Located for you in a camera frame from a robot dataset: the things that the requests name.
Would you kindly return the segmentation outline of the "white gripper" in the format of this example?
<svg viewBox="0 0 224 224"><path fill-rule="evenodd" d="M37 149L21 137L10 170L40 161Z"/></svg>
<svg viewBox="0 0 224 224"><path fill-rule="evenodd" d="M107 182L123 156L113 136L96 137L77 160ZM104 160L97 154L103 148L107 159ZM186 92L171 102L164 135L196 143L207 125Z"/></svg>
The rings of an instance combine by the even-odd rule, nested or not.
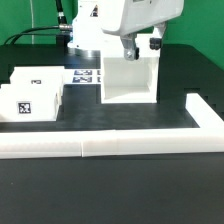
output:
<svg viewBox="0 0 224 224"><path fill-rule="evenodd" d="M138 60L134 32L155 25L149 46L151 50L159 50L166 31L165 21L180 16L183 7L184 0L101 0L101 29L106 34L121 36L126 60Z"/></svg>

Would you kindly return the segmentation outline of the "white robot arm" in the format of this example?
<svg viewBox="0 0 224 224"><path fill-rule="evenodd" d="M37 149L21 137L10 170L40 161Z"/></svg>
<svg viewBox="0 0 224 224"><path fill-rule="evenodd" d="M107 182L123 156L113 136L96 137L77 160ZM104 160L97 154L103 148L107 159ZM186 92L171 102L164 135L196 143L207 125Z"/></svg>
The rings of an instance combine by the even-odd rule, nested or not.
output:
<svg viewBox="0 0 224 224"><path fill-rule="evenodd" d="M70 46L77 55L99 55L103 35L119 36L126 60L137 60L137 33L153 27L149 47L159 50L167 22L179 17L184 0L78 0Z"/></svg>

